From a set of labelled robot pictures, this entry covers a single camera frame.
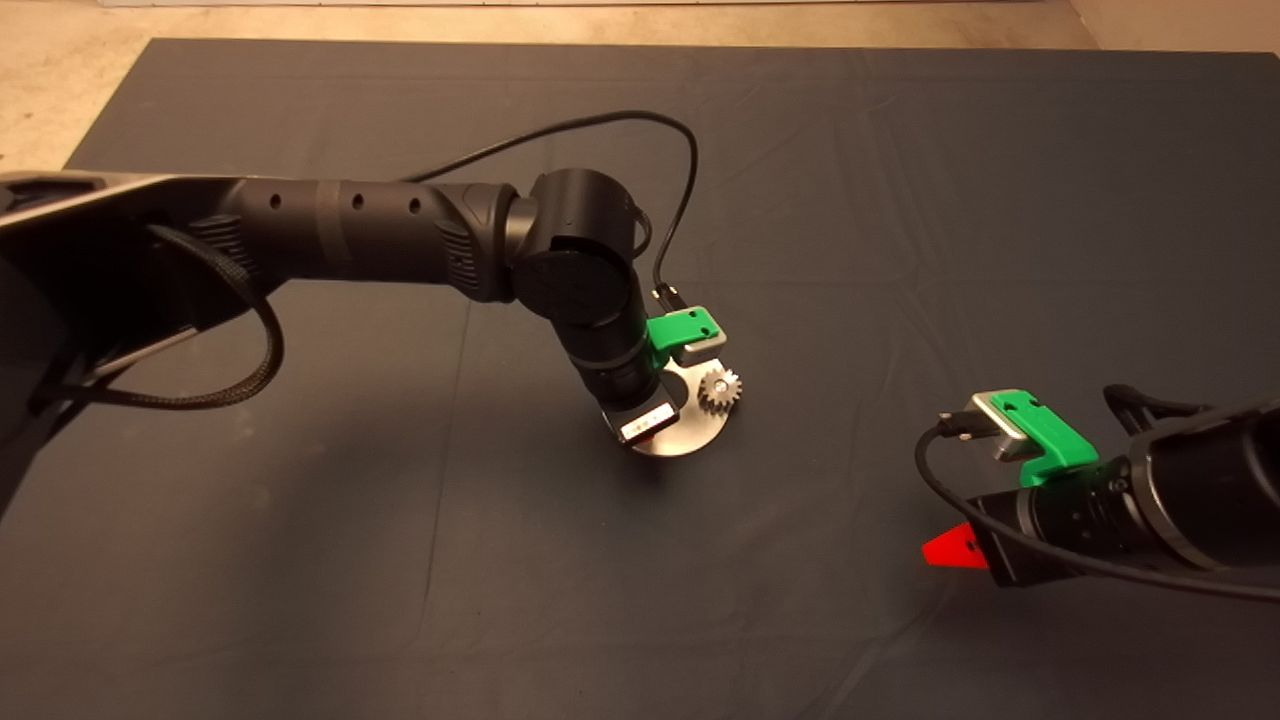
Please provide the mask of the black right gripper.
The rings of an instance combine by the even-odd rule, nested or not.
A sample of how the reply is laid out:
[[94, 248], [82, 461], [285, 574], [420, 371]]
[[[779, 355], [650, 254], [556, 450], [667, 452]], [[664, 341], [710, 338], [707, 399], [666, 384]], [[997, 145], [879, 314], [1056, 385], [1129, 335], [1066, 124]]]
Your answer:
[[[982, 495], [972, 503], [988, 518], [1060, 550], [1124, 564], [1146, 559], [1146, 525], [1133, 509], [1129, 470], [1079, 470], [1042, 486]], [[922, 557], [932, 568], [989, 569], [1000, 587], [1084, 574], [969, 521], [928, 539]]]

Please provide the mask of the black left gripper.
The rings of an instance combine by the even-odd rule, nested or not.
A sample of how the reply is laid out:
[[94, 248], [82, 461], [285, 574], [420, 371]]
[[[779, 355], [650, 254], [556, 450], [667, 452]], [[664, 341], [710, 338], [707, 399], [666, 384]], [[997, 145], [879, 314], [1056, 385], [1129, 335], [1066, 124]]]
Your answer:
[[585, 386], [622, 446], [655, 442], [678, 420], [678, 407], [660, 378], [660, 370], [649, 360], [586, 369]]

